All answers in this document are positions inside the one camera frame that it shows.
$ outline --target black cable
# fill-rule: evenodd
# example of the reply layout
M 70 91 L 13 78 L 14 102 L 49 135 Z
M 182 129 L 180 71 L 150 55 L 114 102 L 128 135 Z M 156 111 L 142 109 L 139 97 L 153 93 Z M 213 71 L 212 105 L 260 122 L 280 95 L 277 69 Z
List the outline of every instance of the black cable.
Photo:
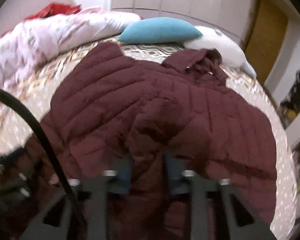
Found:
M 84 218 L 84 215 L 80 209 L 79 202 L 76 199 L 76 196 L 74 195 L 68 180 L 66 178 L 66 175 L 63 172 L 63 169 L 61 168 L 61 165 L 53 151 L 53 148 L 51 147 L 51 144 L 44 133 L 40 123 L 37 121 L 37 119 L 33 116 L 33 114 L 26 108 L 18 99 L 16 99 L 14 96 L 9 94 L 8 92 L 3 91 L 0 89 L 0 102 L 5 104 L 6 106 L 13 109 L 17 114 L 19 114 L 23 120 L 26 121 L 26 123 L 30 126 L 30 128 L 33 130 L 34 134 L 37 136 L 38 140 L 40 141 L 42 148 L 46 151 L 46 154 L 57 174 L 57 176 L 60 179 L 61 185 L 63 186 L 63 189 L 65 190 L 67 197 L 74 209 L 74 212 L 76 213 L 79 222 L 85 226 L 86 220 Z

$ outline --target bed sheet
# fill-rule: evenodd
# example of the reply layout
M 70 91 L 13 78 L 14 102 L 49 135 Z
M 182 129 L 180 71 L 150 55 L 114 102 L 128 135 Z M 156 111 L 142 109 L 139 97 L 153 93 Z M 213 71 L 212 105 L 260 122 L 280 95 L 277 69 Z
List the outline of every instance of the bed sheet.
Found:
M 170 54 L 182 50 L 178 44 L 124 45 L 117 36 L 95 41 L 60 55 L 46 64 L 40 71 L 12 91 L 37 119 L 50 109 L 51 97 L 62 80 L 74 69 L 80 60 L 99 42 L 115 42 L 122 52 L 139 60 L 158 63 Z M 279 116 L 259 82 L 243 72 L 221 66 L 227 73 L 227 87 L 235 90 L 251 105 L 259 108 L 269 118 L 277 147 L 277 192 L 276 210 L 270 229 L 279 240 L 287 239 L 293 228 L 296 214 L 296 179 L 291 149 L 281 125 Z M 7 154 L 16 147 L 24 145 L 32 131 L 29 126 L 11 109 L 0 104 L 0 154 Z

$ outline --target teal pillow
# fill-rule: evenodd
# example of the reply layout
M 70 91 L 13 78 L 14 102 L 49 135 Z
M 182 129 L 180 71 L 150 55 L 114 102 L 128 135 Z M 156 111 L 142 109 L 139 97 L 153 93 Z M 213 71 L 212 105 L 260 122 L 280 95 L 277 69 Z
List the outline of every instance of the teal pillow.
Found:
M 140 20 L 125 28 L 118 41 L 127 44 L 183 42 L 201 37 L 190 23 L 168 17 Z

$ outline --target white pillow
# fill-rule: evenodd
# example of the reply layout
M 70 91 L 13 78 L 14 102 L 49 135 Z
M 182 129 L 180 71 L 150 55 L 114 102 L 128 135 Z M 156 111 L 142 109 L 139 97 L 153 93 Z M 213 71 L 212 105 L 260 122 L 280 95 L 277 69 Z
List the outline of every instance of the white pillow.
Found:
M 222 61 L 227 67 L 242 68 L 251 77 L 257 74 L 253 67 L 247 62 L 244 52 L 233 40 L 217 29 L 205 26 L 195 26 L 203 36 L 183 43 L 188 49 L 217 49 L 222 56 Z

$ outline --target maroon puffer jacket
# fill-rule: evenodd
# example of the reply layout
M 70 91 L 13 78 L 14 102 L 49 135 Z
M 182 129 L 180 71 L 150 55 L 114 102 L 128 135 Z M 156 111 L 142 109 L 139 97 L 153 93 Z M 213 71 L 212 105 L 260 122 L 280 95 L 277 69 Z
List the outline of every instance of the maroon puffer jacket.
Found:
M 120 239 L 182 237 L 187 204 L 169 197 L 162 146 L 203 177 L 229 178 L 261 218 L 272 221 L 271 125 L 226 88 L 220 62 L 216 50 L 185 49 L 160 65 L 125 57 L 117 45 L 103 43 L 55 92 L 42 126 L 68 177 L 101 175 L 125 152 L 134 160 L 131 194 L 111 203 Z M 53 170 L 40 144 L 32 137 L 26 147 L 30 159 L 44 158 L 47 181 Z M 41 186 L 37 199 L 48 188 Z

